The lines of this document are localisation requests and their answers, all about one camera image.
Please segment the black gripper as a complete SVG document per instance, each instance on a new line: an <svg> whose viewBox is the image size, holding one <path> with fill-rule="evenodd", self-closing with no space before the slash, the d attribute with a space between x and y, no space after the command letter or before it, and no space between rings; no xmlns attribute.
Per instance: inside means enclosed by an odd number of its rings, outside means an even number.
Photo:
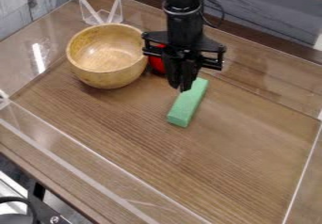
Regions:
<svg viewBox="0 0 322 224"><path fill-rule="evenodd" d="M223 68L226 47L205 35L202 8L164 8L167 28L142 34L143 53L160 53L168 84L189 91L201 68Z"/></svg>

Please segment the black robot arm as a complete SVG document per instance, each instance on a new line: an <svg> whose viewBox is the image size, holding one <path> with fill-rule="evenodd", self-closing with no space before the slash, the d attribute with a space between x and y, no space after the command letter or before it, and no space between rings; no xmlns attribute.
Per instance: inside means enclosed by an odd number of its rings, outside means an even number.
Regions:
<svg viewBox="0 0 322 224"><path fill-rule="evenodd" d="M164 0L164 31L142 33L146 56L159 57L168 84L180 92L193 88L201 68L223 68L226 46L205 34L205 0Z"/></svg>

